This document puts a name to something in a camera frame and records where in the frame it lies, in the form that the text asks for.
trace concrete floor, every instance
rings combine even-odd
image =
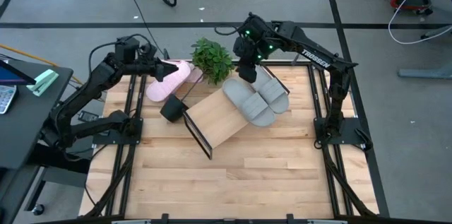
[[[343,23],[387,23],[393,15],[389,0],[336,1]],[[395,23],[452,23],[452,1],[432,1],[435,12],[428,18],[403,12]],[[161,0],[137,2],[151,23],[240,22],[249,11],[266,20],[334,23],[329,0],[178,0],[175,8]],[[0,23],[140,22],[132,0],[11,0],[5,13],[0,14]],[[330,51],[341,51],[335,29],[305,30]],[[216,35],[212,28],[151,28],[151,32],[175,59],[189,58],[190,45],[200,37],[218,41],[230,51],[235,38]],[[395,30],[394,34],[402,40],[417,40],[423,32]],[[148,35],[143,28],[0,28],[0,43],[71,67],[84,81],[90,50],[131,33]],[[452,173],[448,168],[452,163],[451,82],[403,79],[396,74],[398,69],[433,69],[452,62],[452,37],[402,46],[392,41],[387,30],[345,29],[345,36],[352,60],[359,63],[355,71],[391,217],[452,221],[448,209],[452,200]],[[93,64],[108,51],[97,52]],[[22,59],[14,53],[3,53]],[[277,53],[272,58],[293,57]],[[72,91],[68,88],[64,96]],[[100,114],[102,103],[93,101],[86,110]],[[89,145],[87,139],[74,148]],[[45,213],[35,217],[21,211],[15,223],[74,218],[82,194],[78,187],[47,184],[39,200],[47,207]]]

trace black desk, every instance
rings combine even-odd
[[[40,168],[26,164],[37,143],[37,135],[50,110],[63,94],[73,71],[42,64],[11,61],[10,64],[34,78],[52,69],[59,77],[40,96],[19,86],[11,109],[0,115],[0,223],[12,223]]]
[[[73,72],[71,69],[22,61],[9,63],[32,78],[47,69],[59,74],[55,82],[40,97],[33,95],[26,86],[18,86],[19,96],[16,101],[6,114],[0,115],[0,167],[18,169],[35,147],[42,125],[48,118],[50,110],[60,100]]]

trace wooden board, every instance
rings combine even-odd
[[[190,107],[187,113],[212,149],[249,123],[222,89]]]
[[[127,218],[161,218],[162,213],[184,219],[285,218],[287,213],[295,218],[333,216],[322,153],[313,147],[315,111],[307,68],[270,69],[291,91],[289,110],[270,127],[246,125],[214,150],[213,160],[207,159],[182,120],[169,123],[159,113],[163,103],[145,98],[143,140],[133,163]],[[321,94],[318,76],[316,82]],[[123,78],[108,92],[104,115],[124,108],[128,83]],[[177,96],[181,98],[190,86],[185,83]],[[217,89],[202,83],[185,102],[191,107]],[[324,113],[323,97],[320,100]],[[346,117],[355,114],[350,97],[343,112]],[[377,212],[363,152],[352,146],[341,148],[350,186]],[[92,161],[87,188],[94,200],[110,182],[115,153],[116,146],[108,146]],[[80,214],[92,207],[84,195]]]

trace gray slipper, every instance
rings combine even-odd
[[[243,83],[229,78],[223,83],[222,89],[247,121],[256,126],[269,126],[275,122],[275,113],[266,101]]]
[[[253,88],[276,114],[286,112],[289,109],[289,96],[281,83],[261,66],[256,66],[256,74],[256,82],[252,83]]]

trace green plant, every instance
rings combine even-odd
[[[201,38],[191,47],[193,52],[193,65],[203,72],[209,83],[217,84],[227,78],[233,70],[232,59],[227,50],[220,44]]]

